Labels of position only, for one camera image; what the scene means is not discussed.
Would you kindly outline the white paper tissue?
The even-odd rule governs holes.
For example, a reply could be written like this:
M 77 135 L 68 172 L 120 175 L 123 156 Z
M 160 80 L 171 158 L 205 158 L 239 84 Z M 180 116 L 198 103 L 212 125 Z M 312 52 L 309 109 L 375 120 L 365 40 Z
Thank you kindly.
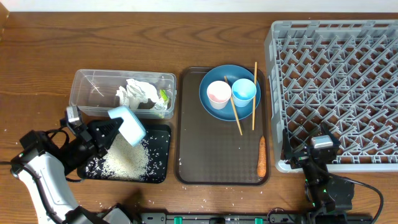
M 127 85 L 120 86 L 116 91 L 120 106 L 128 106 L 130 109 L 136 110 L 141 103 L 146 104 L 149 101 L 157 103 L 159 101 L 160 97 L 154 85 L 133 78 L 126 81 Z

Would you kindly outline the light blue bowl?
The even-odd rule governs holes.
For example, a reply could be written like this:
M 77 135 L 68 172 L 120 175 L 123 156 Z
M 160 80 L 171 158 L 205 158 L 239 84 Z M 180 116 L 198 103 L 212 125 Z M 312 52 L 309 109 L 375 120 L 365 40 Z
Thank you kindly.
M 119 132 L 131 146 L 139 144 L 145 137 L 145 128 L 129 107 L 118 106 L 117 108 L 109 110 L 108 115 L 111 119 L 123 119 Z

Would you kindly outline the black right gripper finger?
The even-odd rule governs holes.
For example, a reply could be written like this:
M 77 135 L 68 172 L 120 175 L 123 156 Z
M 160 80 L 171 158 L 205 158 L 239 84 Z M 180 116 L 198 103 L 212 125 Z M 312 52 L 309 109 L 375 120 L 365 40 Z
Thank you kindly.
M 328 136 L 332 142 L 332 146 L 340 146 L 340 141 L 331 133 L 326 123 L 320 124 L 321 132 L 324 136 Z
M 283 154 L 284 159 L 286 161 L 288 161 L 292 158 L 292 154 L 293 154 L 292 148 L 291 148 L 289 137 L 287 135 L 286 130 L 283 130 L 282 135 L 283 135 L 282 154 Z

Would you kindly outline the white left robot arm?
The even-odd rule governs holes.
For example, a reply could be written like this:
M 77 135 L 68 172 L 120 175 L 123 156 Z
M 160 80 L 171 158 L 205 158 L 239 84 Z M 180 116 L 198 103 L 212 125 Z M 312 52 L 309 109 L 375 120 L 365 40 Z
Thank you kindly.
M 58 129 L 31 130 L 21 138 L 24 150 L 11 160 L 11 172 L 28 188 L 40 223 L 130 223 L 119 205 L 102 215 L 80 206 L 66 178 L 90 159 L 104 156 L 122 123 L 122 118 L 89 124 L 64 118 Z

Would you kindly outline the green snack wrapper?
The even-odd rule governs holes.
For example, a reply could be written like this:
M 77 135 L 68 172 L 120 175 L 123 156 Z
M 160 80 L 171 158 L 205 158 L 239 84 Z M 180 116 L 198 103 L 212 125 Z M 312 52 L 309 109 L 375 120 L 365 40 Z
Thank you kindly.
M 158 102 L 155 103 L 155 105 L 152 107 L 153 110 L 167 110 L 168 108 L 168 103 L 169 103 L 169 97 L 166 94 L 165 90 L 160 90 L 159 91 L 160 98 Z

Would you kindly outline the orange carrot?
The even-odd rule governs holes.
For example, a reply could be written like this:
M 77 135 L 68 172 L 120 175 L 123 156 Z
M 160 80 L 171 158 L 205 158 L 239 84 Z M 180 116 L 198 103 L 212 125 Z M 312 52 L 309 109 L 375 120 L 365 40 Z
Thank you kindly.
M 266 140 L 262 136 L 259 141 L 259 155 L 257 161 L 257 175 L 259 177 L 266 176 L 267 164 L 266 164 Z

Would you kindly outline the pink cup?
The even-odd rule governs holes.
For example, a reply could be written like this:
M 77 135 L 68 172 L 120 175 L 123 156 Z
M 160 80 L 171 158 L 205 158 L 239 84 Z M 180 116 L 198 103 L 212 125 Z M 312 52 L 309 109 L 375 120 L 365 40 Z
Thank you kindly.
M 224 81 L 215 81 L 209 84 L 206 90 L 210 105 L 216 109 L 223 109 L 231 98 L 231 87 Z

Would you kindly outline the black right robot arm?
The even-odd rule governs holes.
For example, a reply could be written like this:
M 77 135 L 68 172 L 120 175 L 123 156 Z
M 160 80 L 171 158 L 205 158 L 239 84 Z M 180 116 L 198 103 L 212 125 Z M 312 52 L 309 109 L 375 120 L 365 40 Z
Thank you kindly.
M 328 130 L 320 126 L 321 135 L 311 138 L 311 145 L 294 152 L 287 132 L 283 132 L 282 154 L 291 169 L 302 169 L 305 174 L 307 198 L 323 213 L 351 210 L 354 184 L 342 177 L 333 177 L 327 165 L 336 159 L 341 143 Z

